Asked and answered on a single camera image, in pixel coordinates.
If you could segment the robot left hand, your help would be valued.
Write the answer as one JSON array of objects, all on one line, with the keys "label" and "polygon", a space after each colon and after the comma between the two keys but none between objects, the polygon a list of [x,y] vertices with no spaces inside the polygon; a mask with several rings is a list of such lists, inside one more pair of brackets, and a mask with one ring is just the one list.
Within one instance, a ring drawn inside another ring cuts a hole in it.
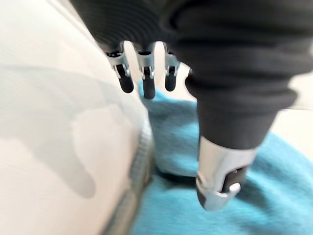
[{"label": "robot left hand", "polygon": [[153,51],[165,49],[165,88],[180,63],[197,99],[197,195],[208,211],[241,190],[277,113],[291,106],[290,80],[313,69],[310,0],[73,0],[75,11],[115,71],[134,89],[123,43],[136,52],[146,99],[155,97]]}]

